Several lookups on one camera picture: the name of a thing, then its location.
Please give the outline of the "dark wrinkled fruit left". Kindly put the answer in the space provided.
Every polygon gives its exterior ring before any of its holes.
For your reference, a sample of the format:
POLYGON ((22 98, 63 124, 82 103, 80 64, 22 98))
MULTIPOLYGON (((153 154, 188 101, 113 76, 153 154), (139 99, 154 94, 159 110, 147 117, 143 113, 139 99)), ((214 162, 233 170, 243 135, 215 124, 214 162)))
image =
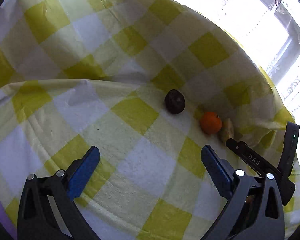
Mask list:
POLYGON ((165 96, 165 106, 171 114, 179 114, 185 108, 185 98, 176 89, 170 90, 165 96))

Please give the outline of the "pale yellow cut fruit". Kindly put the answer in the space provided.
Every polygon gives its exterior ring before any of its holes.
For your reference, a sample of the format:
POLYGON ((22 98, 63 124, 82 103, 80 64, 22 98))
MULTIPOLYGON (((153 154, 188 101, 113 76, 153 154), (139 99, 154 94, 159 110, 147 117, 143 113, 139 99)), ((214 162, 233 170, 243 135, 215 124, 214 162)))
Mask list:
POLYGON ((219 132, 219 139, 223 144, 226 144, 228 139, 234 139, 234 126, 230 118, 227 118, 222 123, 222 129, 219 132))

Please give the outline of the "yellow white checkered tablecloth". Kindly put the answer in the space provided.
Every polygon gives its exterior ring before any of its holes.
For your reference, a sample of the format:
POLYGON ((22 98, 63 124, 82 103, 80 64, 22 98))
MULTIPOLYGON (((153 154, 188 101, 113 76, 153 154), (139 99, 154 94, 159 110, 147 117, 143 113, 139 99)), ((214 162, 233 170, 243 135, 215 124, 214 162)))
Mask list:
POLYGON ((204 145, 253 174, 199 119, 230 118, 273 165, 292 120, 274 84, 204 16, 173 0, 5 0, 0 7, 0 201, 14 225, 26 177, 91 146, 76 205, 102 239, 200 239, 225 199, 204 145), (171 114, 176 89, 185 108, 171 114))

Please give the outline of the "white purple cardboard box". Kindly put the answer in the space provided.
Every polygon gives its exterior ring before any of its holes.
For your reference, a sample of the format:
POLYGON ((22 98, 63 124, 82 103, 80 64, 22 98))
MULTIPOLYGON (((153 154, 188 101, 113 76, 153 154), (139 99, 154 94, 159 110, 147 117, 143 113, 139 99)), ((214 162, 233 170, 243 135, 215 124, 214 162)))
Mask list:
POLYGON ((9 239, 17 239, 17 229, 8 217, 1 201, 0 201, 0 230, 9 239))

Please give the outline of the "orange tangerine with stem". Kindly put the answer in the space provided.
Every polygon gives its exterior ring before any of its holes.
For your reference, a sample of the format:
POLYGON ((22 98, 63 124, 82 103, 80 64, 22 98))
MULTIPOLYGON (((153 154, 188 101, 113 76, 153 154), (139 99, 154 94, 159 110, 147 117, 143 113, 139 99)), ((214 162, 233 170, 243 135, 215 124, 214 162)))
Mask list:
POLYGON ((222 129, 222 120, 215 112, 205 112, 200 121, 200 127, 205 134, 216 134, 222 129))

